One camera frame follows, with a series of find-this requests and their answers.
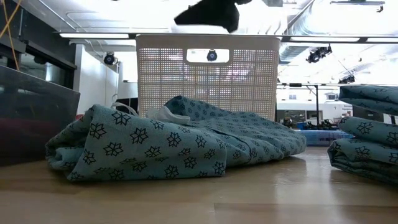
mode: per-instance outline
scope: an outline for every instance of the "ceiling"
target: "ceiling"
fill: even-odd
[[[170,32],[173,18],[196,2],[198,0],[25,0],[22,7],[62,32]],[[398,11],[396,0],[384,0],[384,11],[380,13],[376,12],[378,6],[341,6],[330,4],[330,0],[315,0],[306,7],[311,0],[295,2],[267,7],[262,0],[252,0],[238,6],[241,17],[236,33],[398,34],[395,26],[398,19],[394,17]],[[83,44],[98,55],[106,51],[135,51],[133,40],[85,41]],[[331,55],[311,64],[305,61],[309,47],[316,46],[281,45],[279,78],[282,82],[337,83],[350,73],[362,83],[391,84],[395,80],[387,77],[389,72],[380,69],[394,67],[398,58],[395,45],[332,45]]]

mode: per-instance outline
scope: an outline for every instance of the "pole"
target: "pole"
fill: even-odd
[[[319,127],[319,98],[318,98],[318,85],[315,85],[315,96],[317,98],[317,126]]]

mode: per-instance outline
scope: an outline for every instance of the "stack of folded gowns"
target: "stack of folded gowns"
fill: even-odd
[[[94,105],[46,145],[52,169],[70,181],[220,177],[227,167],[280,160],[305,150],[300,133],[251,112],[176,96],[165,106],[185,124]]]
[[[342,86],[339,100],[379,113],[398,115],[398,88]],[[328,149],[333,167],[363,177],[398,184],[398,126],[362,118],[343,118],[341,130],[355,136]]]

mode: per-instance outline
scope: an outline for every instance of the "wooden table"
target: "wooden table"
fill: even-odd
[[[226,177],[71,184],[46,162],[0,168],[0,223],[398,223],[398,190],[330,166],[325,148]]]

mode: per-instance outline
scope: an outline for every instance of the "white laundry basket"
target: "white laundry basket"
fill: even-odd
[[[274,119],[278,38],[145,34],[137,36],[136,42],[140,116],[183,95],[224,110],[250,111]],[[204,49],[224,53],[218,56],[221,63],[187,58],[196,52],[201,55]]]

